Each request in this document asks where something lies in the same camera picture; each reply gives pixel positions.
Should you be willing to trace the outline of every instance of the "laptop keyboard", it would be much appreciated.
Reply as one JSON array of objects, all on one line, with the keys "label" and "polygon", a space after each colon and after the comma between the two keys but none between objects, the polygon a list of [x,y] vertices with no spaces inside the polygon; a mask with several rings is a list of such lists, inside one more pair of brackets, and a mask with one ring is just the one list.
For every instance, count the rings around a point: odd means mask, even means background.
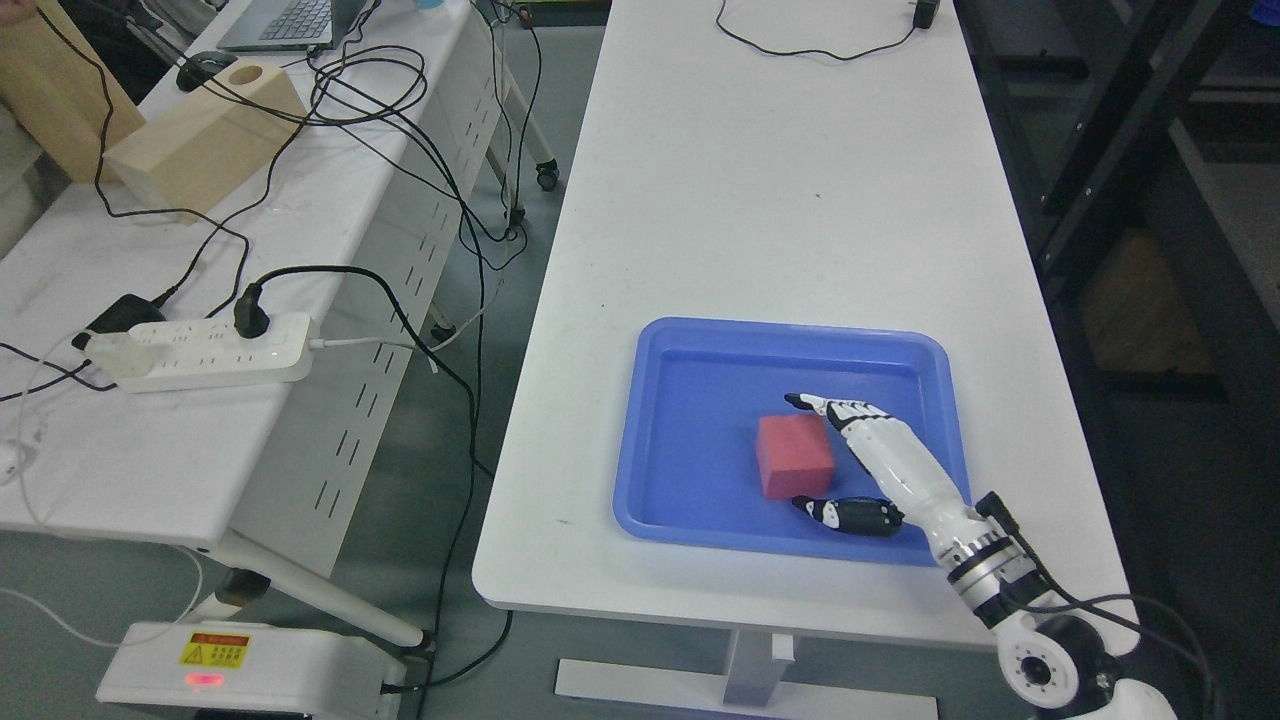
[{"label": "laptop keyboard", "polygon": [[332,0],[293,0],[260,40],[294,40],[315,37],[329,26]]}]

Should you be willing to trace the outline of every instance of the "power adapter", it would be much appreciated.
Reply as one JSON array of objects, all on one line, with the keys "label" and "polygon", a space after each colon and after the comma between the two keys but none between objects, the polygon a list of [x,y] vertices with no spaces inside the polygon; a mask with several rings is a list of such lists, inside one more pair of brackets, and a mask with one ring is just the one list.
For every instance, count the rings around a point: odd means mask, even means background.
[{"label": "power adapter", "polygon": [[911,18],[911,27],[929,29],[933,27],[933,15],[938,14],[941,0],[915,0],[915,17]]},{"label": "power adapter", "polygon": [[122,295],[119,300],[113,302],[110,307],[87,325],[90,332],[79,333],[72,338],[72,345],[76,350],[84,350],[88,346],[88,338],[93,337],[93,333],[124,333],[129,332],[133,325],[163,322],[164,314],[160,313],[160,307],[156,304],[143,300],[137,295]]}]

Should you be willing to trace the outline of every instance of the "wooden block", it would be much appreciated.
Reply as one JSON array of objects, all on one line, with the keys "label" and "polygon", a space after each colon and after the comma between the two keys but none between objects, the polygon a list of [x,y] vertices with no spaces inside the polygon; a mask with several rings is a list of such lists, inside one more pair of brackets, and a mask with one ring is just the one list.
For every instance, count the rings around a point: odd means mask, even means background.
[{"label": "wooden block", "polygon": [[[72,181],[93,182],[106,97],[113,105],[108,147],[146,120],[58,1],[40,0],[40,9],[79,51],[102,68],[108,95],[102,95],[104,78],[93,65],[37,17],[0,27],[0,100]],[[102,179],[114,182],[118,178],[104,168]]]},{"label": "wooden block", "polygon": [[[306,114],[280,68],[241,59],[216,79],[259,105]],[[106,152],[106,161],[147,208],[207,213],[270,163],[297,128],[291,120],[219,97],[210,86],[196,88]],[[191,223],[196,218],[179,213],[178,219]]]}]

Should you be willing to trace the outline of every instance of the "red light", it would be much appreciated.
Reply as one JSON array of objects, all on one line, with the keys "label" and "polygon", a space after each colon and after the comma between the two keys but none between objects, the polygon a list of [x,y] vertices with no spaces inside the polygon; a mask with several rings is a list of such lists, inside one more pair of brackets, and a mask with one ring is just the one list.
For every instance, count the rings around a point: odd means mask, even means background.
[{"label": "red light", "polygon": [[187,684],[197,685],[201,688],[216,688],[223,684],[223,678],[218,673],[188,673]]}]

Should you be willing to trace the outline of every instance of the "laptop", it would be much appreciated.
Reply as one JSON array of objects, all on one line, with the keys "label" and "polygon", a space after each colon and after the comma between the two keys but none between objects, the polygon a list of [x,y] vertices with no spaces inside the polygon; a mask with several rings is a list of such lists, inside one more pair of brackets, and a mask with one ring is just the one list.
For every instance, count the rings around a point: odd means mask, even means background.
[{"label": "laptop", "polygon": [[218,47],[236,53],[330,49],[364,5],[365,0],[252,0]]}]

